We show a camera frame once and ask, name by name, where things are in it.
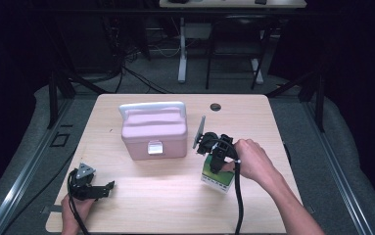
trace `white desk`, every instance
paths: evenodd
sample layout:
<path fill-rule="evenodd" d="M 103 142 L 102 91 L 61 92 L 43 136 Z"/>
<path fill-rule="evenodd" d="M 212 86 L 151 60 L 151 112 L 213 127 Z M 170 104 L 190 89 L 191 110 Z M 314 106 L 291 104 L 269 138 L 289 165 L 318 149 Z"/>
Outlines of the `white desk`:
<path fill-rule="evenodd" d="M 306 6 L 305 0 L 267 0 L 266 5 L 255 4 L 255 0 L 189 0 L 185 4 L 170 3 L 168 0 L 160 0 L 162 8 L 260 8 L 260 9 L 297 9 Z M 185 48 L 185 23 L 180 20 L 180 66 L 178 69 L 178 82 L 184 83 L 187 70 L 187 52 Z M 252 60 L 254 70 L 258 67 L 258 61 Z M 259 72 L 257 84 L 263 84 L 262 75 Z"/>
<path fill-rule="evenodd" d="M 138 102 L 182 101 L 187 109 L 188 153 L 185 158 L 133 161 L 122 142 L 119 105 Z M 210 109 L 212 103 L 221 110 Z M 193 140 L 206 116 L 205 132 L 227 134 L 236 142 L 252 138 L 260 143 L 300 194 L 291 171 L 269 102 L 262 95 L 101 95 L 95 104 L 71 162 L 69 172 L 84 162 L 97 169 L 92 182 L 116 188 L 100 199 L 86 221 L 90 232 L 205 234 L 234 233 L 238 205 L 234 185 L 227 194 L 201 181 L 205 157 L 196 154 Z M 67 194 L 66 181 L 55 202 Z M 241 176 L 245 215 L 242 233 L 285 233 L 274 202 L 254 181 Z M 60 232 L 62 216 L 51 212 L 49 232 Z"/>

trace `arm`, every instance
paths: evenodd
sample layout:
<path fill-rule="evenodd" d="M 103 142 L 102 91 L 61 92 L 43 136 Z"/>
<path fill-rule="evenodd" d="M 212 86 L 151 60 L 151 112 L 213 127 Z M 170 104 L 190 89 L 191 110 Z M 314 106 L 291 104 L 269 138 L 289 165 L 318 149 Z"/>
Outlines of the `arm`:
<path fill-rule="evenodd" d="M 79 216 L 82 219 L 82 221 L 86 220 L 86 217 L 87 215 L 89 215 L 89 211 L 94 202 L 94 199 L 87 199 L 84 201 L 74 199 L 77 212 L 79 213 Z M 62 222 L 62 235 L 75 235 L 80 230 L 79 224 L 77 223 L 73 213 L 71 212 L 68 195 L 66 195 L 62 199 Z"/>
<path fill-rule="evenodd" d="M 287 234 L 324 234 L 258 143 L 241 139 L 235 144 L 235 149 L 241 160 L 241 174 L 257 182 L 272 197 Z M 223 169 L 232 170 L 233 167 L 231 163 Z"/>

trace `gripper camera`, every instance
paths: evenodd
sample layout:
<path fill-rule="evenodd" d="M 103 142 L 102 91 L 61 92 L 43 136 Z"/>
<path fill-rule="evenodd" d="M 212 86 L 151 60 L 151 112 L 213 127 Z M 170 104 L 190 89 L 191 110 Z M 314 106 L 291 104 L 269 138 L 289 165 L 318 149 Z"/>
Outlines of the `gripper camera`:
<path fill-rule="evenodd" d="M 205 127 L 206 116 L 202 117 L 199 130 L 194 141 L 193 149 L 199 144 L 198 154 L 211 154 L 211 172 L 217 174 L 221 168 L 226 164 L 224 160 L 226 157 L 234 158 L 233 153 L 233 138 L 228 135 L 221 134 L 220 137 L 213 132 L 206 132 L 203 134 Z"/>
<path fill-rule="evenodd" d="M 107 198 L 110 191 L 114 188 L 115 182 L 112 181 L 106 186 L 92 186 L 91 182 L 96 169 L 87 164 L 80 164 L 79 168 L 75 168 L 70 172 L 69 190 L 70 194 L 83 201 L 85 199 Z"/>

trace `chair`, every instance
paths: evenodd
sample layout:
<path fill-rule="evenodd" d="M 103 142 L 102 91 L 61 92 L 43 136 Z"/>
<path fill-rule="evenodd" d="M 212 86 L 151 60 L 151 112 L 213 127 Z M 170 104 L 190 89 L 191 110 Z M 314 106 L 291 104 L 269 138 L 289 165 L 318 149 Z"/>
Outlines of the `chair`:
<path fill-rule="evenodd" d="M 206 89 L 209 89 L 211 71 L 252 72 L 254 89 L 270 34 L 276 26 L 275 18 L 258 15 L 230 15 L 216 21 L 209 37 Z M 213 70 L 211 60 L 216 58 L 246 58 L 249 62 L 258 60 L 258 67 L 251 70 Z"/>

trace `pink storage box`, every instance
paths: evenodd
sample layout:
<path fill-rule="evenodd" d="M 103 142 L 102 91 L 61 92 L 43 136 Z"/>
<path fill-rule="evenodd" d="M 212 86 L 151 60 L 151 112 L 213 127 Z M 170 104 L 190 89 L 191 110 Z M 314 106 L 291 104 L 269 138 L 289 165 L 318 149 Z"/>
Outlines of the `pink storage box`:
<path fill-rule="evenodd" d="M 121 105 L 122 141 L 133 160 L 187 155 L 187 117 L 182 102 Z"/>

